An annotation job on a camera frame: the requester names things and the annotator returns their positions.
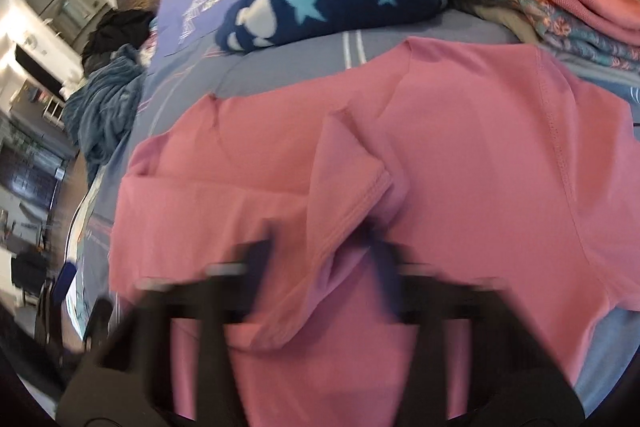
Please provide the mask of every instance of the teal crumpled blanket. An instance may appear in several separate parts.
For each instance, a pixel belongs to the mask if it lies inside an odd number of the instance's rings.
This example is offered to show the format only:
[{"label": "teal crumpled blanket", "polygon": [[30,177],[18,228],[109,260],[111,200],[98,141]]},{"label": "teal crumpled blanket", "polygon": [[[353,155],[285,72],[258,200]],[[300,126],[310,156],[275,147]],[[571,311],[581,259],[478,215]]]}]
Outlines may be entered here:
[{"label": "teal crumpled blanket", "polygon": [[627,71],[640,71],[640,48],[607,37],[587,26],[551,0],[453,0],[459,10],[474,13],[472,5],[517,10],[529,20],[549,46],[591,62]]},{"label": "teal crumpled blanket", "polygon": [[84,155],[89,186],[133,126],[145,71],[138,64],[138,52],[125,44],[66,101],[62,121]]}]

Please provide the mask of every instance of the shirt sleeve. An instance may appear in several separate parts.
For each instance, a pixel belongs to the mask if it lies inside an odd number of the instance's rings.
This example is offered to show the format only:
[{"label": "shirt sleeve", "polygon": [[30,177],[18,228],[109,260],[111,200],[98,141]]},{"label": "shirt sleeve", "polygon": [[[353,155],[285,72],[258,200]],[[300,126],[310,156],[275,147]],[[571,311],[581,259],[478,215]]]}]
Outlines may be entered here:
[{"label": "shirt sleeve", "polygon": [[640,311],[640,142],[630,106],[540,57],[542,100],[582,249],[611,304]]}]

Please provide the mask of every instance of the beige garment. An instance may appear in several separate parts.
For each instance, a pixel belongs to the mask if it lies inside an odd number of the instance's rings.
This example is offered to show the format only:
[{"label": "beige garment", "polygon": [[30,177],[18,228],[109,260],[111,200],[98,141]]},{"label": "beige garment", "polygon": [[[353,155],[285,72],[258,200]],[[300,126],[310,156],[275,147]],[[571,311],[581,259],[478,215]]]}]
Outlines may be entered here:
[{"label": "beige garment", "polygon": [[529,20],[516,10],[509,8],[480,6],[478,4],[465,6],[465,11],[477,15],[485,21],[496,22],[507,26],[521,42],[526,44],[539,44],[540,37]]}]

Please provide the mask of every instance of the floral fabric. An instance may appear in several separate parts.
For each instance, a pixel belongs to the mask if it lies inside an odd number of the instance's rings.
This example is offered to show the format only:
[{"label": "floral fabric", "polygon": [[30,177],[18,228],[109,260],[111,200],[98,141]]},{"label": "floral fabric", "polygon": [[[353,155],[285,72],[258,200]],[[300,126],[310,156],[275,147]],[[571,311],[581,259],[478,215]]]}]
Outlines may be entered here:
[{"label": "floral fabric", "polygon": [[640,47],[603,35],[550,0],[453,0],[454,5],[474,13],[473,5],[498,6],[521,12],[546,44],[591,62],[640,71]]}]

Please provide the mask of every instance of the bed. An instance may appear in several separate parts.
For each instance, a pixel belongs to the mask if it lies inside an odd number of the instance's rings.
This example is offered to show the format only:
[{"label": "bed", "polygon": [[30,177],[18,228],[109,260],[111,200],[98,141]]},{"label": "bed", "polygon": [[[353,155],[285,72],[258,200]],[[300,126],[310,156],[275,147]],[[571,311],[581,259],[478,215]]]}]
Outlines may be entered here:
[{"label": "bed", "polygon": [[[388,51],[409,35],[517,42],[502,26],[448,10],[434,20],[410,26],[343,32],[248,55],[227,55],[215,45],[214,31],[235,1],[162,0],[159,4],[157,47],[133,130],[92,185],[70,231],[67,255],[77,259],[78,275],[67,304],[80,335],[93,303],[108,293],[110,231],[119,183],[132,150],[147,137],[168,130],[204,94],[214,92],[223,98],[249,95],[336,73]],[[116,296],[114,299],[117,320],[123,303]],[[583,370],[585,376],[577,386],[588,412],[612,389],[638,349],[640,314],[615,310],[596,328],[595,339]]]}]

